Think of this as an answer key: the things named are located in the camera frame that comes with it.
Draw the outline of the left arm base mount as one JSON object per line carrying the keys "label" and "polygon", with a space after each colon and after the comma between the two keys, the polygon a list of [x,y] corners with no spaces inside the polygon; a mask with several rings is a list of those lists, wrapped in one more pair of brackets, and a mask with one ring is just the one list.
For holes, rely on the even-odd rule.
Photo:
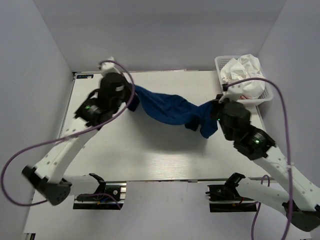
{"label": "left arm base mount", "polygon": [[107,182],[95,193],[76,195],[74,210],[121,210],[127,192],[126,182]]}

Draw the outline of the pink t shirt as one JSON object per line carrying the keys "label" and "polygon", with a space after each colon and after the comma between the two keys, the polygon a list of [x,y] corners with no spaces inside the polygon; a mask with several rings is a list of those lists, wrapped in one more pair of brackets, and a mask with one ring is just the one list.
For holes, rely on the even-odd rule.
{"label": "pink t shirt", "polygon": [[239,99],[240,99],[240,100],[249,100],[250,97],[247,97],[247,96],[245,96],[245,95],[241,95]]}

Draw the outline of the white t shirt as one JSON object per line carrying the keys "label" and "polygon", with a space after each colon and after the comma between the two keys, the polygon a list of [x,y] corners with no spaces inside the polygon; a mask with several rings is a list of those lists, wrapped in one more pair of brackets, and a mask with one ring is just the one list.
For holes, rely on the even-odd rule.
{"label": "white t shirt", "polygon": [[[249,78],[265,78],[259,59],[252,54],[231,58],[220,70],[220,76],[223,84],[231,84]],[[261,80],[251,80],[240,84],[243,87],[243,95],[250,99],[258,99],[266,87],[266,83]]]}

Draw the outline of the blue t shirt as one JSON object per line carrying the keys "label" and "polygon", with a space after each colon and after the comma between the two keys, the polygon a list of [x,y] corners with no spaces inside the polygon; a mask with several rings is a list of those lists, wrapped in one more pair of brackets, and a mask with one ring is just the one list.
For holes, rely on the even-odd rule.
{"label": "blue t shirt", "polygon": [[137,85],[128,109],[134,112],[138,106],[142,106],[145,113],[158,122],[184,125],[194,132],[199,130],[205,139],[218,130],[217,121],[211,118],[214,109],[211,101],[195,105],[180,95],[151,92]]}

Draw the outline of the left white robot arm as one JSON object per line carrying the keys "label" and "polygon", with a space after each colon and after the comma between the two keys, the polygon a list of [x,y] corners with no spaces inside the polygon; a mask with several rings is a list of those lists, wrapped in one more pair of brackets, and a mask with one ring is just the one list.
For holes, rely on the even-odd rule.
{"label": "left white robot arm", "polygon": [[26,166],[22,175],[53,206],[62,203],[68,196],[105,196],[106,182],[95,173],[82,176],[67,176],[65,172],[85,144],[111,120],[122,103],[127,103],[132,94],[132,85],[121,73],[107,73],[99,88],[93,90],[74,113],[65,139],[54,147],[33,167]]}

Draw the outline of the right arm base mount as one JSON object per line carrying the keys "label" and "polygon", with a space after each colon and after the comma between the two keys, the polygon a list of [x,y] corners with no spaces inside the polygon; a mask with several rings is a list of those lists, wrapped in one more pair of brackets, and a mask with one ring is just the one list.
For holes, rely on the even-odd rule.
{"label": "right arm base mount", "polygon": [[208,197],[211,213],[253,213],[257,211],[257,203],[254,200],[228,194],[223,184],[208,185],[205,194]]}

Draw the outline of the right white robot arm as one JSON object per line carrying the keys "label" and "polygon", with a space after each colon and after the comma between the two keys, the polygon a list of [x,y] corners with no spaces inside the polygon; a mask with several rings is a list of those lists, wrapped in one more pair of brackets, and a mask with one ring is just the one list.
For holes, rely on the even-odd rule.
{"label": "right white robot arm", "polygon": [[276,142],[251,124],[251,113],[243,104],[229,99],[213,100],[211,118],[218,121],[226,140],[256,165],[263,168],[283,190],[260,185],[240,173],[224,183],[226,195],[236,200],[250,198],[280,212],[296,228],[311,232],[320,226],[320,189],[287,158]]}

